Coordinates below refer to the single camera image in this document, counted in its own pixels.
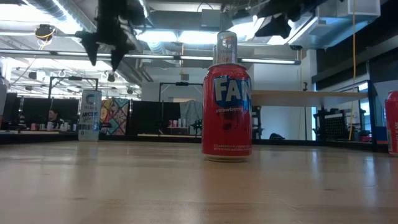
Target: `red soda can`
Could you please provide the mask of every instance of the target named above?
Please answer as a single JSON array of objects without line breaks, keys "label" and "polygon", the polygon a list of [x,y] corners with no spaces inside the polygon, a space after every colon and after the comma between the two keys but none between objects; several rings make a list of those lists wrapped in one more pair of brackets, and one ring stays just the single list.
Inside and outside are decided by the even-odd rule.
[{"label": "red soda can", "polygon": [[390,154],[398,155],[398,91],[392,91],[386,100],[387,139]]},{"label": "red soda can", "polygon": [[237,64],[214,65],[203,82],[202,153],[209,160],[251,155],[251,81]]}]

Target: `wooden table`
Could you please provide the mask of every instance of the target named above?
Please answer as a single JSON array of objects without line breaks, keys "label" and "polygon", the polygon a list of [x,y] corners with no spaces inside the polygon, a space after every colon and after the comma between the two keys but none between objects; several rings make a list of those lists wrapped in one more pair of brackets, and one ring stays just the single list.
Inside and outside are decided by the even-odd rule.
[{"label": "wooden table", "polygon": [[398,223],[398,159],[338,148],[254,146],[249,162],[200,144],[0,146],[0,222]]},{"label": "wooden table", "polygon": [[338,93],[322,91],[254,90],[255,106],[333,107],[342,103],[367,98],[367,93]]}]

